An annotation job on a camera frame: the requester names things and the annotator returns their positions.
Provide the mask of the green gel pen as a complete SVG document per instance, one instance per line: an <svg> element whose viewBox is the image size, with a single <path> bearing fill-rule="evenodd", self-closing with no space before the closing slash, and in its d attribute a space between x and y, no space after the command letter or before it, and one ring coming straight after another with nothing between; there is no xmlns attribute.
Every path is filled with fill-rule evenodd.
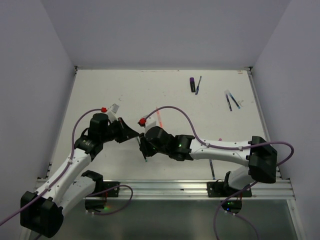
<svg viewBox="0 0 320 240"><path fill-rule="evenodd" d="M138 143L138 146L139 146L139 151L141 152L144 161L147 163L148 160L147 160L147 157L145 156L145 154L143 153L140 137L137 137L136 140L137 140L137 143Z"/></svg>

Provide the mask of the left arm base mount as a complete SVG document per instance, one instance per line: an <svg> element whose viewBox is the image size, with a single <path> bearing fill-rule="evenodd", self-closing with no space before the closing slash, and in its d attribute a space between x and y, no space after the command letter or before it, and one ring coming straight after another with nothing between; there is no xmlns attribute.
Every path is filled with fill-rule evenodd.
<svg viewBox="0 0 320 240"><path fill-rule="evenodd" d="M119 185L119 181L103 181L102 185L85 199L85 209L94 212L107 210L107 199L119 196Z"/></svg>

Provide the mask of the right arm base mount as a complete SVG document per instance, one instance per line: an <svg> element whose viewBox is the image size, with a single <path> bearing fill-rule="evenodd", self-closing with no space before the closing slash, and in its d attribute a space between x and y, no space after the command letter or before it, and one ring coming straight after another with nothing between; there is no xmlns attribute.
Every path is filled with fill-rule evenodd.
<svg viewBox="0 0 320 240"><path fill-rule="evenodd" d="M234 189L229 186L227 180L229 179L230 173L231 171L226 173L224 180L218 179L206 183L207 195L209 198L227 198L239 191L238 189ZM238 214L243 206L243 197L252 197L252 191L250 188L237 195L236 200L227 200L226 203L222 204L222 208L229 213Z"/></svg>

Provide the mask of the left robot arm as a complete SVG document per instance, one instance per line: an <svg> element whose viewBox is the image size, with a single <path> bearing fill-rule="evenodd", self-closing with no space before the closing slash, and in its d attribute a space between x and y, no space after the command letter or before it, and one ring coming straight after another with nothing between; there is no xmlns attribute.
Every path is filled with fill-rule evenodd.
<svg viewBox="0 0 320 240"><path fill-rule="evenodd" d="M87 195L99 196L104 184L90 176L77 176L103 150L107 142L123 143L139 133L113 113L95 113L78 139L72 139L69 156L35 192L26 191L20 200L20 225L47 238L61 228L68 210Z"/></svg>

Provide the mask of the orange clear pen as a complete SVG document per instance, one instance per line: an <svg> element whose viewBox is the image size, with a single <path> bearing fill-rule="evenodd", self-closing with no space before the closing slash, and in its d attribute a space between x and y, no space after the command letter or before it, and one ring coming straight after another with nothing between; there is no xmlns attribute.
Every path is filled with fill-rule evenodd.
<svg viewBox="0 0 320 240"><path fill-rule="evenodd" d="M156 107L156 115L157 115L158 125L162 128L163 123L162 123L161 114L158 107Z"/></svg>

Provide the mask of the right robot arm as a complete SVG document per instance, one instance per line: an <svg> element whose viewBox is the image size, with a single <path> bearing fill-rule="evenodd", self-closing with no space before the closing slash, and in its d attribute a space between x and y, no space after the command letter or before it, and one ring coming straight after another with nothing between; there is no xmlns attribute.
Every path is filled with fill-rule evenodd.
<svg viewBox="0 0 320 240"><path fill-rule="evenodd" d="M223 192L231 197L253 182L276 182L278 153L260 136L238 142L197 140L192 135L173 136L154 126L139 135L139 149L144 158L163 154L179 162L217 160L238 164L238 169L225 174L222 185Z"/></svg>

